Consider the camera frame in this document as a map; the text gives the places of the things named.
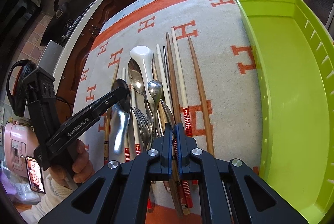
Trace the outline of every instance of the electrical outlet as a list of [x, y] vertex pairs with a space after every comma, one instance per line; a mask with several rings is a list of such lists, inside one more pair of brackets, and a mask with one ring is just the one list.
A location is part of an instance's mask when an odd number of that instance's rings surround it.
[[5, 114], [5, 108], [0, 107], [0, 124], [3, 125], [3, 116]]

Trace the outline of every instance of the plastic bag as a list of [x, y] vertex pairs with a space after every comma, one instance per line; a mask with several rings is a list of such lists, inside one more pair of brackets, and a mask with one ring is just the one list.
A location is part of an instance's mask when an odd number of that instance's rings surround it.
[[43, 194], [31, 190], [27, 178], [21, 177], [13, 172], [10, 173], [9, 181], [16, 189], [15, 199], [24, 204], [37, 204], [41, 201]]

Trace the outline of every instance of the white ceramic spoon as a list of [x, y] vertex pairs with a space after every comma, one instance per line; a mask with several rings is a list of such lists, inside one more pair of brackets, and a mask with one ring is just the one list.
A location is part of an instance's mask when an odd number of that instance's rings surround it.
[[149, 103], [154, 104], [154, 100], [151, 97], [147, 88], [148, 82], [153, 80], [153, 73], [152, 73], [153, 51], [146, 46], [136, 46], [130, 51], [130, 56], [132, 59], [136, 61], [142, 73], [147, 101]]

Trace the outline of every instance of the table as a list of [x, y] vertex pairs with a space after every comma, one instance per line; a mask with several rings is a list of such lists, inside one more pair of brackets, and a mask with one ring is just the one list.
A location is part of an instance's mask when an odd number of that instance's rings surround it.
[[[165, 33], [174, 26], [184, 72], [191, 123], [198, 146], [206, 149], [196, 78], [186, 36], [190, 35], [202, 72], [213, 127], [215, 157], [240, 158], [250, 167], [259, 165], [262, 143], [261, 99], [255, 62], [240, 13], [234, 0], [139, 0], [107, 21], [93, 43], [81, 82], [74, 112], [110, 90], [117, 63], [127, 67], [129, 51], [137, 45], [156, 53], [156, 44], [165, 45]], [[143, 99], [136, 96], [143, 108]], [[103, 165], [104, 118], [81, 139], [87, 146], [95, 170]], [[128, 130], [131, 157], [135, 156], [133, 132]], [[124, 155], [109, 159], [124, 162]], [[161, 182], [153, 185], [156, 209], [147, 223], [200, 223], [197, 187], [191, 187], [194, 207], [181, 222]]]

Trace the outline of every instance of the fork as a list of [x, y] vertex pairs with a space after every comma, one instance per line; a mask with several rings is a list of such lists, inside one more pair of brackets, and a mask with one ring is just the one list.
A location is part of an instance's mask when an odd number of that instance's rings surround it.
[[143, 141], [143, 150], [147, 150], [151, 139], [151, 131], [150, 127], [148, 126], [148, 121], [140, 109], [138, 109], [137, 107], [133, 107], [133, 111], [137, 118], [138, 126], [140, 129], [140, 136]]

